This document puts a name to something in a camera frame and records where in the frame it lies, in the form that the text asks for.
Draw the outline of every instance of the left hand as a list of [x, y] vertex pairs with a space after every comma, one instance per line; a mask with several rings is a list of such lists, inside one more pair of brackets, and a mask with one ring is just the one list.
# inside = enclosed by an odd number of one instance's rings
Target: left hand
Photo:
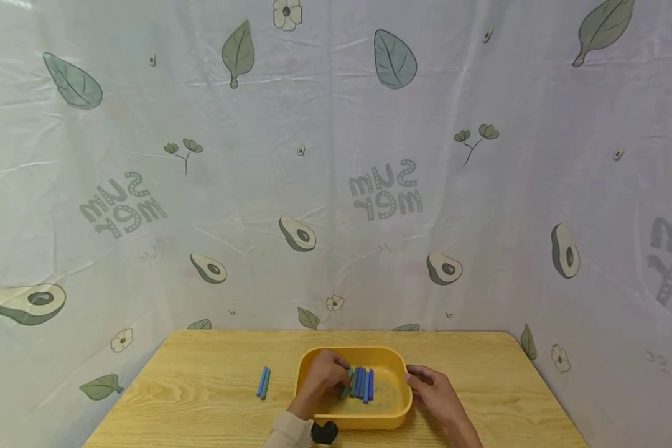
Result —
[[316, 387], [323, 393], [327, 388], [332, 388], [342, 383], [345, 387], [350, 386], [348, 369], [351, 368], [336, 352], [321, 350], [311, 362], [311, 367], [304, 378], [304, 386]]
[[311, 362], [306, 378], [299, 387], [294, 401], [288, 411], [302, 420], [308, 420], [313, 414], [316, 401], [323, 392], [343, 384], [350, 387], [348, 378], [349, 364], [338, 353], [321, 350]]

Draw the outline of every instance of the green leaf print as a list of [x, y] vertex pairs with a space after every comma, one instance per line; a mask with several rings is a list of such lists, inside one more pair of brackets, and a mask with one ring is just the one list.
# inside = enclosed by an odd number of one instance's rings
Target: green leaf print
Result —
[[43, 53], [42, 58], [57, 85], [57, 91], [67, 104], [83, 110], [94, 109], [100, 105], [102, 89], [86, 71], [53, 53]]
[[418, 65], [413, 52], [401, 39], [384, 29], [373, 36], [373, 58], [381, 84], [389, 89], [402, 89], [416, 77]]
[[530, 331], [528, 324], [525, 324], [525, 329], [523, 329], [523, 333], [520, 335], [520, 346], [523, 347], [523, 351], [528, 355], [528, 359], [535, 360], [538, 357], [538, 349], [535, 348], [533, 332]]
[[635, 0], [606, 0], [597, 6], [580, 25], [580, 54], [573, 67], [585, 63], [585, 55], [596, 49], [603, 49], [617, 42], [630, 24]]
[[187, 327], [187, 330], [211, 330], [212, 329], [212, 321], [208, 319], [202, 319], [194, 322], [194, 324], [190, 324]]
[[116, 373], [110, 373], [81, 385], [80, 390], [85, 392], [90, 400], [99, 401], [109, 397], [112, 392], [122, 393], [124, 388], [119, 386], [119, 377]]
[[311, 311], [304, 310], [302, 307], [297, 307], [297, 310], [299, 311], [300, 324], [307, 327], [307, 329], [316, 330], [319, 326], [319, 322], [321, 322], [318, 316]]
[[251, 25], [248, 20], [239, 25], [222, 47], [222, 61], [231, 73], [232, 89], [238, 88], [238, 75], [248, 73], [254, 67], [254, 42], [251, 41]]
[[418, 331], [421, 329], [421, 324], [406, 324], [396, 327], [391, 331]]

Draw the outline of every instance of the avocado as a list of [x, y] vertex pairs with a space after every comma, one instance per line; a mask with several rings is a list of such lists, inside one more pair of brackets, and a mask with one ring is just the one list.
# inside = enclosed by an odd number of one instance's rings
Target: avocado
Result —
[[219, 284], [226, 280], [226, 268], [219, 261], [202, 254], [191, 254], [189, 258], [205, 282]]
[[426, 259], [427, 272], [435, 284], [455, 282], [463, 274], [463, 265], [441, 253], [430, 253]]
[[279, 227], [284, 236], [287, 237], [287, 243], [293, 250], [300, 253], [307, 253], [316, 247], [316, 235], [311, 230], [297, 220], [288, 217], [279, 218]]
[[40, 325], [55, 317], [66, 301], [59, 284], [7, 287], [0, 289], [0, 315], [21, 325]]
[[564, 278], [573, 278], [580, 270], [580, 253], [575, 246], [570, 228], [565, 223], [559, 223], [550, 234], [553, 241], [553, 264]]

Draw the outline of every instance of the white backdrop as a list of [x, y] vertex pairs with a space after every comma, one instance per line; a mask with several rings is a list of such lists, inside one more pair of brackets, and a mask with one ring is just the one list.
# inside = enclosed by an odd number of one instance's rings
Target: white backdrop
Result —
[[672, 0], [0, 0], [0, 447], [190, 325], [507, 330], [672, 447]]

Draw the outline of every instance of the white flower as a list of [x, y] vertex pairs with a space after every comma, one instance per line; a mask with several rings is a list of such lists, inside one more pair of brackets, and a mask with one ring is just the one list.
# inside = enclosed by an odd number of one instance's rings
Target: white flower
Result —
[[326, 299], [326, 308], [329, 311], [341, 311], [343, 308], [343, 303], [346, 301], [345, 298], [339, 296], [333, 296]]
[[559, 372], [565, 373], [570, 371], [571, 365], [570, 360], [567, 359], [567, 353], [559, 348], [558, 344], [553, 345], [553, 349], [550, 350], [550, 357], [553, 359], [553, 363]]
[[110, 342], [110, 347], [113, 349], [113, 352], [119, 353], [125, 348], [129, 347], [129, 344], [132, 344], [132, 329], [124, 329], [114, 336], [114, 339]]
[[294, 31], [301, 23], [301, 0], [274, 0], [274, 25], [284, 31]]

